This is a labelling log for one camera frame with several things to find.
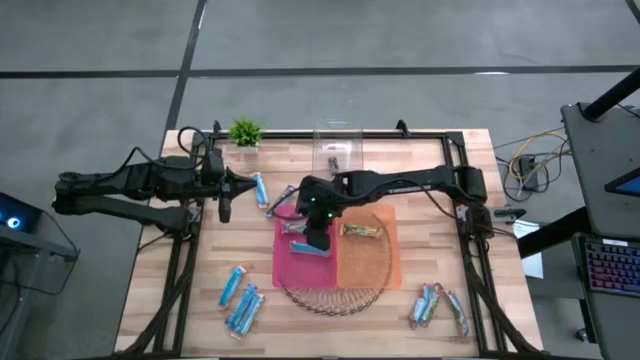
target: computer monitor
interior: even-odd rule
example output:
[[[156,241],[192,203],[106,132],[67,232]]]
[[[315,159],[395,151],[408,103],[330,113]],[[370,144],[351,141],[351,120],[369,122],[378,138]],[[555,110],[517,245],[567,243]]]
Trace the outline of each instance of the computer monitor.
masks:
[[[640,168],[606,184],[604,190],[610,193],[640,196]]]

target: white paper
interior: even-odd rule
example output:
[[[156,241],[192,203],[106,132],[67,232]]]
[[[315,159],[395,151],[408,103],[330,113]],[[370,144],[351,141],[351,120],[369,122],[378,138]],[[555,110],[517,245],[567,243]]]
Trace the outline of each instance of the white paper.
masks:
[[[523,220],[516,220],[513,224],[513,234],[519,239],[540,229],[540,225]],[[542,254],[537,253],[522,259],[524,274],[538,279],[544,278],[542,270]]]

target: pink tray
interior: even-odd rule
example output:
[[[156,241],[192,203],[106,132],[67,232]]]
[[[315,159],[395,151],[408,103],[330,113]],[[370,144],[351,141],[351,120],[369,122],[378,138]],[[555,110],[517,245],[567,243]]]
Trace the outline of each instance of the pink tray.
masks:
[[[278,214],[295,216],[295,206],[283,205]],[[289,289],[334,289],[337,286],[337,233],[335,225],[329,227],[331,248],[328,258],[294,254],[289,251],[291,241],[306,243],[303,234],[282,234],[282,225],[291,221],[275,218],[273,244],[273,286]]]

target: orange tray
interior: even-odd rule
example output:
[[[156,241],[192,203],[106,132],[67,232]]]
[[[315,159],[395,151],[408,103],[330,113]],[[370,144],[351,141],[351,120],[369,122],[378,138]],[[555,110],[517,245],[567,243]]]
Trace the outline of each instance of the orange tray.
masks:
[[[339,235],[337,241],[337,286],[341,289],[398,289],[402,284],[396,212],[388,204],[369,204],[348,208],[337,219],[342,224],[382,227],[379,239]]]

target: floor tile line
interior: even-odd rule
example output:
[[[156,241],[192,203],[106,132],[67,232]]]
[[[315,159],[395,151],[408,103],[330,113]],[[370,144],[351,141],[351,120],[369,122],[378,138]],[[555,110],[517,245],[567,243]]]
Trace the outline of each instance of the floor tile line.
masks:
[[[629,10],[633,13],[633,16],[636,18],[636,21],[640,24],[640,9],[638,9],[638,4],[634,0],[625,0],[627,6],[629,6]]]
[[[0,79],[175,78],[179,70],[0,71]]]
[[[194,48],[188,58],[193,59]],[[335,67],[264,69],[190,69],[186,70],[104,70],[104,71],[0,71],[0,79],[110,79],[178,78],[176,95],[184,95],[187,78],[243,78],[287,76],[383,76],[383,75],[526,75],[631,72],[640,65],[562,65],[562,66],[441,66],[441,67]]]
[[[289,76],[574,74],[631,72],[638,67],[640,67],[640,65],[196,69],[189,71],[189,77],[236,78]]]
[[[184,98],[184,92],[189,78],[188,73],[191,69],[191,63],[193,62],[193,55],[196,44],[198,43],[198,36],[200,35],[200,27],[202,26],[202,19],[204,18],[206,7],[207,0],[198,0],[191,23],[191,30],[189,31],[189,40],[187,41],[187,46],[182,58],[182,65],[180,66],[180,74],[178,75],[176,88],[173,92],[173,98],[171,99],[171,106],[169,107],[169,114],[167,115],[167,122],[165,123],[165,133],[167,130],[175,129],[178,123],[180,107],[182,106],[182,99]]]

